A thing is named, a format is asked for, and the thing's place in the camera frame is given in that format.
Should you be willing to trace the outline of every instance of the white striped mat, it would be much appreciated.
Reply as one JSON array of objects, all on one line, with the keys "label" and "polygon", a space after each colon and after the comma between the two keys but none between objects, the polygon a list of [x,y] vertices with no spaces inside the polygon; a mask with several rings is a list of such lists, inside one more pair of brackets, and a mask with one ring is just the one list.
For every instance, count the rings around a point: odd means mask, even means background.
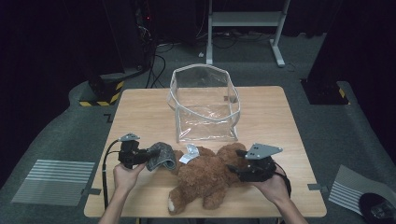
[{"label": "white striped mat", "polygon": [[77,206],[94,162],[37,160],[12,203]]},{"label": "white striped mat", "polygon": [[383,183],[368,179],[341,165],[332,185],[329,201],[361,215],[359,199],[364,193],[375,193],[396,206],[396,193]]}]

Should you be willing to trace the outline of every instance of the forearm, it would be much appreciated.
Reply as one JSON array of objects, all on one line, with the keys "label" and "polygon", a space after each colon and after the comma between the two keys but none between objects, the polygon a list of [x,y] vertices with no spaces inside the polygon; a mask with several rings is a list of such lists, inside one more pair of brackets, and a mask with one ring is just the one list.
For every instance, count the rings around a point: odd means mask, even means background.
[{"label": "forearm", "polygon": [[308,223],[292,200],[285,202],[276,202],[277,209],[280,215],[285,220],[286,224],[306,224]]},{"label": "forearm", "polygon": [[108,207],[103,214],[102,218],[99,220],[100,224],[113,224],[119,223],[120,215],[122,213],[122,208],[125,204],[126,198],[128,197],[128,192],[116,190],[113,197],[108,204]]}]

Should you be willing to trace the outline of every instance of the transparent plastic bin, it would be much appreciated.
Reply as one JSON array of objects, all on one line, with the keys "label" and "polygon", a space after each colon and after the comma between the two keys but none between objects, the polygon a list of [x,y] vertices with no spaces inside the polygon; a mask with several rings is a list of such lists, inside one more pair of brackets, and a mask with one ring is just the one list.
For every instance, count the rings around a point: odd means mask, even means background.
[{"label": "transparent plastic bin", "polygon": [[175,111],[180,141],[237,141],[239,95],[227,71],[207,64],[178,68],[167,103]]}]

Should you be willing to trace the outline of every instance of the human hand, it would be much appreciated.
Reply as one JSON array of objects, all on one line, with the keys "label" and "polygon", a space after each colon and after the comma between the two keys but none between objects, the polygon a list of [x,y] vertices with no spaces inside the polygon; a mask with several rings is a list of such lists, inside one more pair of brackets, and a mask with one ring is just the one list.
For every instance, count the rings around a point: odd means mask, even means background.
[{"label": "human hand", "polygon": [[116,190],[129,193],[136,184],[137,177],[145,168],[146,164],[137,165],[134,169],[126,168],[122,163],[116,165],[113,169],[114,183]]},{"label": "human hand", "polygon": [[[285,174],[278,165],[276,166],[276,172],[281,175]],[[290,199],[285,181],[279,175],[273,175],[270,179],[263,182],[251,182],[251,184],[271,203],[279,204]]]}]

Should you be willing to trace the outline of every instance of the brown teddy bear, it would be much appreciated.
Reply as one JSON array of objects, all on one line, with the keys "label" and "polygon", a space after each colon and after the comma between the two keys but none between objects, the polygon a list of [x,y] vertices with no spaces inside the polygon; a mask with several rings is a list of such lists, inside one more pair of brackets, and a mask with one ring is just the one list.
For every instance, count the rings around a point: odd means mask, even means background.
[{"label": "brown teddy bear", "polygon": [[246,168],[248,161],[238,157],[237,149],[247,150],[240,143],[233,143],[219,149],[215,154],[205,147],[198,147],[199,156],[184,164],[179,161],[183,152],[175,150],[177,166],[172,174],[177,175],[178,186],[169,192],[168,210],[176,215],[196,198],[203,198],[204,209],[216,209],[222,204],[227,188],[239,187],[243,183],[229,171],[226,164]]}]

